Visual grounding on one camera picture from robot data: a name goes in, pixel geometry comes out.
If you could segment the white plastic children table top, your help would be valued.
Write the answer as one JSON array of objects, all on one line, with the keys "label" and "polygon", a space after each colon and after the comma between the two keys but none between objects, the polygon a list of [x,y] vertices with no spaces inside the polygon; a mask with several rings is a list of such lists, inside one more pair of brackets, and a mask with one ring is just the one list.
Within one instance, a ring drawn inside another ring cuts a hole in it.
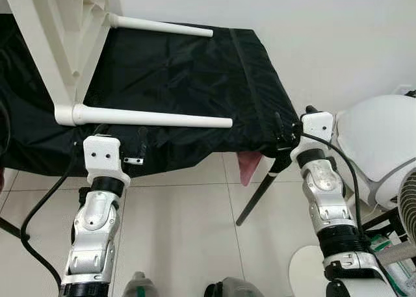
[{"label": "white plastic children table top", "polygon": [[109,0],[7,0],[60,125],[101,123],[84,104],[112,29]]}]

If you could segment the grey robot leg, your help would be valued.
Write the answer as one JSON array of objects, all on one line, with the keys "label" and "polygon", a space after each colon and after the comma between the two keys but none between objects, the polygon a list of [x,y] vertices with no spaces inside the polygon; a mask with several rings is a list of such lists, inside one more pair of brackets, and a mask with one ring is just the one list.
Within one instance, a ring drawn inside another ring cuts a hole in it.
[{"label": "grey robot leg", "polygon": [[154,282],[142,271],[137,271],[125,285],[122,297],[161,297],[161,295]]},{"label": "grey robot leg", "polygon": [[246,280],[226,277],[206,287],[203,297],[265,297],[265,295]]}]

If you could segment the black table cloth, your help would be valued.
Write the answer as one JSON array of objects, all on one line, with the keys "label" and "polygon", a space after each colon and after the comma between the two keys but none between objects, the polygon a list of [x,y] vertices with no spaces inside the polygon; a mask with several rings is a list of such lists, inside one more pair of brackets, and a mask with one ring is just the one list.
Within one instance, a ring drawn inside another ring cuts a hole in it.
[{"label": "black table cloth", "polygon": [[[231,118],[229,129],[110,125],[107,133],[135,152],[137,131],[148,128],[143,166],[133,177],[190,168],[215,152],[258,151],[276,160],[274,113],[299,119],[265,46],[250,29],[214,27],[211,38],[133,29],[108,33],[84,103],[212,118]],[[72,144],[93,124],[63,127],[11,14],[0,14],[0,168],[60,176]]]}]

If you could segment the white green plastic bag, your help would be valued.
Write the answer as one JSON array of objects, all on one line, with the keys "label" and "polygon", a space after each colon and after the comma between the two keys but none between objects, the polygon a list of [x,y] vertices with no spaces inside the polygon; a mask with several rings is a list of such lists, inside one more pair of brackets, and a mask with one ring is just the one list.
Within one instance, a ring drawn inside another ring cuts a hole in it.
[{"label": "white green plastic bag", "polygon": [[411,259],[399,261],[391,265],[383,265],[387,271],[387,279],[399,297],[413,297],[416,293],[416,267]]}]

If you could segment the grey right robot leg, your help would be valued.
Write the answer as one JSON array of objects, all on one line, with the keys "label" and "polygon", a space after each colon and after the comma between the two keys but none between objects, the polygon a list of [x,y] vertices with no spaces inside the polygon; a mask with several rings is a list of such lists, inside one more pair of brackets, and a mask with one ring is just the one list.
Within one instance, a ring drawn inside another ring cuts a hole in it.
[{"label": "grey right robot leg", "polygon": [[226,277],[206,287],[203,297],[265,297],[265,295],[246,280]]}]

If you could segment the grey left robot leg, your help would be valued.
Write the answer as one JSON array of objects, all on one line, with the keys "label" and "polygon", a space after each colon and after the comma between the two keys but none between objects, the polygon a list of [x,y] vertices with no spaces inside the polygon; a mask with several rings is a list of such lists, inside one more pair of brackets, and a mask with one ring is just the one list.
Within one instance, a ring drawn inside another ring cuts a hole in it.
[{"label": "grey left robot leg", "polygon": [[122,297],[161,297],[161,295],[154,282],[142,271],[137,271],[125,285]]}]

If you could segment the black metal table leg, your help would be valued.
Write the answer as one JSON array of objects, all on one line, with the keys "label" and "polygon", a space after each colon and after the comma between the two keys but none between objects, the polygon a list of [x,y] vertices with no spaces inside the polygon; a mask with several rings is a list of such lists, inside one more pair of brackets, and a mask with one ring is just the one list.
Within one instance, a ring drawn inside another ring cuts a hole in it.
[{"label": "black metal table leg", "polygon": [[240,212],[237,221],[235,222],[236,226],[243,225],[247,217],[250,215],[250,213],[252,213],[255,206],[261,201],[261,198],[265,195],[265,193],[267,193],[270,185],[272,185],[274,180],[276,180],[277,175],[279,175],[282,170],[286,169],[290,165],[291,160],[288,157],[278,157],[273,161],[261,184],[258,185],[253,195],[250,196],[250,199],[246,203],[244,210]]},{"label": "black metal table leg", "polygon": [[8,232],[13,237],[17,237],[19,240],[29,241],[30,239],[30,236],[26,232],[24,232],[21,228],[13,225],[8,220],[3,219],[3,217],[0,217],[0,229]]}]

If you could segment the white plastic chair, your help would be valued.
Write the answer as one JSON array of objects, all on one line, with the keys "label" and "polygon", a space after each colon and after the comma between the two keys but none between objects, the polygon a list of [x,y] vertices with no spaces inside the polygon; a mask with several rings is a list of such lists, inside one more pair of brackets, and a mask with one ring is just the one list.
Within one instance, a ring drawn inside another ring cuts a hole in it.
[{"label": "white plastic chair", "polygon": [[359,198],[392,210],[416,172],[416,100],[384,95],[335,115],[335,140],[356,169]]}]

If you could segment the white fan grille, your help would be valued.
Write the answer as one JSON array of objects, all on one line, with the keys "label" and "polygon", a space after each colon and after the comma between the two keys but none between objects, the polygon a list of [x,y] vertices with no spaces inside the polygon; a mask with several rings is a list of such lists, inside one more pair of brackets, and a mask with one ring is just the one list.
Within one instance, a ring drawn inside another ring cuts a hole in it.
[{"label": "white fan grille", "polygon": [[416,171],[412,170],[403,180],[398,193],[398,216],[408,241],[416,243]]}]

